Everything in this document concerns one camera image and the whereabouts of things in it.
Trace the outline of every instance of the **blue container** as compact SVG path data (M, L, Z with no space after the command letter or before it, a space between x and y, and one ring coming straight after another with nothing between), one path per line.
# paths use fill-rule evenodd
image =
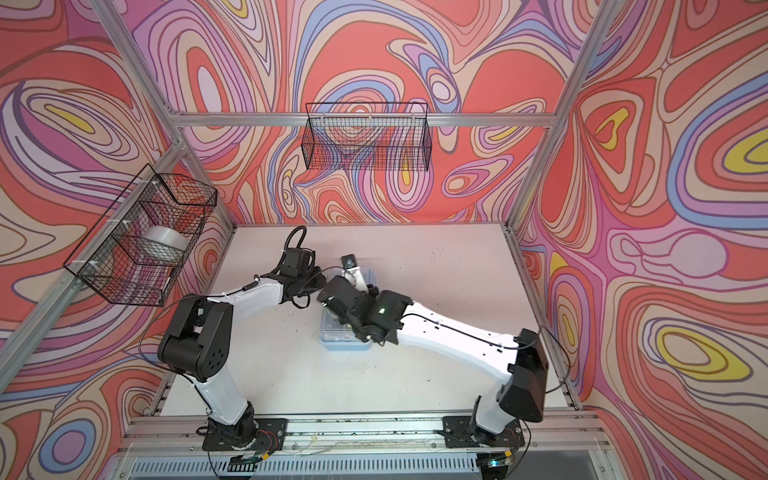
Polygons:
M376 275L373 270L360 267L362 278L369 285L376 285ZM339 323L336 314L323 307L323 317L320 320L320 342L333 352L359 352L368 350L373 342L361 342L346 324Z

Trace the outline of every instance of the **wire basket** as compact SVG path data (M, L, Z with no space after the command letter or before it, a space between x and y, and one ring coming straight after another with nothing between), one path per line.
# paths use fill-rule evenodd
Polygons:
M80 269L64 266L109 303L163 306L217 196L215 188L195 179L155 173L126 214L110 220L117 225Z
M428 171L432 133L422 102L306 104L307 170Z

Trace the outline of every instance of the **roll of tape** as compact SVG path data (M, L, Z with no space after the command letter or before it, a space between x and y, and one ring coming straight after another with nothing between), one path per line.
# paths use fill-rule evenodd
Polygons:
M146 240L151 240L141 243L141 248L144 252L164 262L177 262L181 260L184 251L189 245L189 240L184 235L172 228L161 225L153 225L147 228L142 237Z

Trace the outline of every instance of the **colorful wall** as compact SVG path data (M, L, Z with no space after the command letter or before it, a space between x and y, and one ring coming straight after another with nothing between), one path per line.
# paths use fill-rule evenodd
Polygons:
M554 110L596 5L172 0L121 8L177 111L420 100L435 112L535 113ZM185 134L236 223L506 220L542 135L541 128L432 129L428 173L346 174L307 172L301 132L194 127Z
M629 0L515 225L629 478L768 478L768 3Z
M5 3L0 45L4 342L169 141L87 2ZM212 217L171 299L202 290L223 235ZM156 310L113 306L90 290L77 296L0 396L0 478L96 478L160 383L162 372L135 357ZM149 339L143 350L156 345Z

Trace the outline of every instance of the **metal grate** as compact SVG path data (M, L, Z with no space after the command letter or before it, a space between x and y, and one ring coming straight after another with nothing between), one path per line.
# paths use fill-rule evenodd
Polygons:
M306 104L301 141L306 168L427 171L428 110L421 102Z
M229 457L137 458L129 478L274 477L284 475L351 475L402 473L477 473L476 454L467 452L370 455L273 455L256 465L230 465Z
M117 226L80 269L65 267L109 303L163 306L216 202L210 185L180 174L155 174L123 218L111 220ZM145 238L152 226L176 230L186 247Z

